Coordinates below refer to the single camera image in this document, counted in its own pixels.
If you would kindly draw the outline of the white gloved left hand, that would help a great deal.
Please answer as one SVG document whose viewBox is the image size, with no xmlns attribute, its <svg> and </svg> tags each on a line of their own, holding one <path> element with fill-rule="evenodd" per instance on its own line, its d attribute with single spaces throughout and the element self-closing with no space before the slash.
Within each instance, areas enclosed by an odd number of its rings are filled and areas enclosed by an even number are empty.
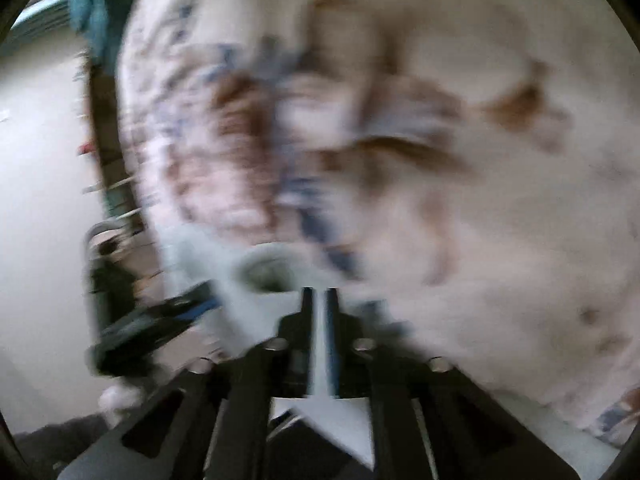
<svg viewBox="0 0 640 480">
<path fill-rule="evenodd" d="M 142 386 L 126 378 L 117 378 L 100 395 L 98 407 L 108 428 L 113 429 L 146 399 Z"/>
</svg>

